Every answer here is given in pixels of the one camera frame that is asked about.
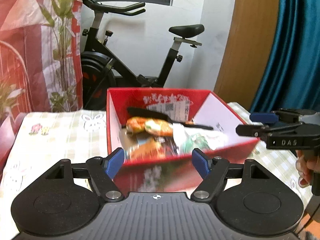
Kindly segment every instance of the blue gripper pad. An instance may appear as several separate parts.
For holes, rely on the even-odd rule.
[[[113,179],[124,162],[124,150],[117,148],[106,159],[108,161],[106,174]]]
[[[252,122],[276,123],[279,117],[275,113],[252,113],[250,114]]]
[[[208,160],[204,156],[205,154],[199,149],[194,149],[192,151],[192,164],[202,179],[210,173]]]

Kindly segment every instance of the barcode label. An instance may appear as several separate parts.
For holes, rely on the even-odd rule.
[[[190,101],[159,103],[147,106],[147,109],[167,114],[172,120],[185,122],[189,119]]]
[[[152,111],[157,111],[157,106],[150,106],[148,107],[149,110],[152,110]]]
[[[173,111],[173,103],[171,103],[171,104],[166,104],[166,105],[165,105],[165,110],[166,110],[166,111]]]

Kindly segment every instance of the wooden door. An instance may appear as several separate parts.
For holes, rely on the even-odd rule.
[[[249,109],[266,68],[279,0],[235,0],[229,37],[214,92]]]

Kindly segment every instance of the bunny print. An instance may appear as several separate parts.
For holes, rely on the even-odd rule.
[[[21,189],[23,176],[25,176],[30,169],[31,167],[21,168],[20,161],[12,164],[10,170],[4,175],[4,187],[8,190],[19,192]]]
[[[83,114],[82,120],[84,120],[84,129],[87,132],[93,132],[107,126],[106,121],[103,120],[103,114],[97,114],[93,118],[87,114]]]

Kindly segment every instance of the cartoon rabbit drawing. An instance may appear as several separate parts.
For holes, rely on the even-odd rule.
[[[106,122],[103,120],[103,114],[97,114],[93,118],[87,114],[83,114],[82,120],[84,120],[84,129],[87,132],[93,132],[107,126]]]
[[[297,183],[294,179],[291,179],[290,185],[286,183],[286,185],[299,196],[299,198],[302,198],[300,191],[297,189]]]
[[[3,186],[7,190],[19,192],[21,189],[23,176],[25,176],[30,169],[30,166],[21,167],[20,161],[12,164],[10,170],[4,175]]]

